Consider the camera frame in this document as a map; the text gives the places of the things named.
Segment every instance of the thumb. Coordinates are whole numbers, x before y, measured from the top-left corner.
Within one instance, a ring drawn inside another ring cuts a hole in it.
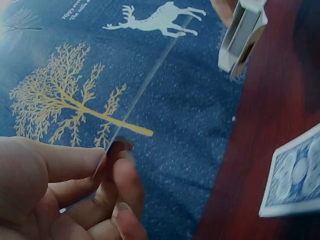
[[[116,223],[123,240],[148,240],[147,231],[125,203],[118,204]]]
[[[223,24],[229,28],[236,8],[236,0],[211,0],[211,3]]]

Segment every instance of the finger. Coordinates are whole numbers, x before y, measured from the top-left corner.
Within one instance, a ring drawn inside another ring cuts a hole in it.
[[[111,219],[91,227],[88,233],[94,240],[146,240],[147,232],[129,205],[119,202]]]
[[[136,170],[134,158],[128,151],[120,153],[122,158],[114,164],[114,182],[120,200],[127,203],[139,219],[145,200],[144,186]]]
[[[106,158],[103,148],[50,145],[25,137],[17,137],[17,141],[41,156],[47,168],[49,183],[84,179],[93,175],[99,161]]]
[[[120,158],[119,152],[124,149],[128,149],[128,146],[123,142],[123,139],[112,144],[107,153],[108,161],[104,178],[95,195],[75,204],[65,212],[86,230],[112,215],[118,198],[117,188],[113,180],[113,167]]]
[[[236,8],[235,0],[211,0],[212,6],[222,20],[223,24],[228,28],[231,25],[234,10]]]
[[[116,217],[122,240],[147,240],[147,231],[132,211],[125,209]]]

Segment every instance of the hand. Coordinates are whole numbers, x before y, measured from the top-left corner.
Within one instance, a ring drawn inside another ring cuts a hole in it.
[[[236,0],[211,0],[212,6],[223,24],[229,28],[232,22],[237,1]]]
[[[102,148],[0,137],[0,239],[146,240],[139,221],[144,188],[124,151],[129,145],[114,142],[106,155]]]

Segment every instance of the blue tablecloth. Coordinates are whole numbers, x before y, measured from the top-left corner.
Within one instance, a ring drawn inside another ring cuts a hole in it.
[[[191,239],[243,80],[218,69],[225,28],[210,1],[6,0],[0,10],[1,135],[103,147],[122,126],[149,238]]]

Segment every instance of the antler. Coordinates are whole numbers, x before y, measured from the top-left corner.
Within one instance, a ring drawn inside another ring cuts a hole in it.
[[[135,8],[134,6],[127,6],[127,5],[122,5],[122,11],[123,11],[123,15],[125,15],[123,18],[127,21],[125,23],[118,23],[118,26],[113,26],[112,24],[108,23],[106,26],[103,26],[103,29],[107,29],[107,30],[114,30],[114,29],[122,29],[125,27],[128,27],[128,24],[130,23],[130,20],[134,20],[135,16],[132,15],[132,13],[134,12]]]

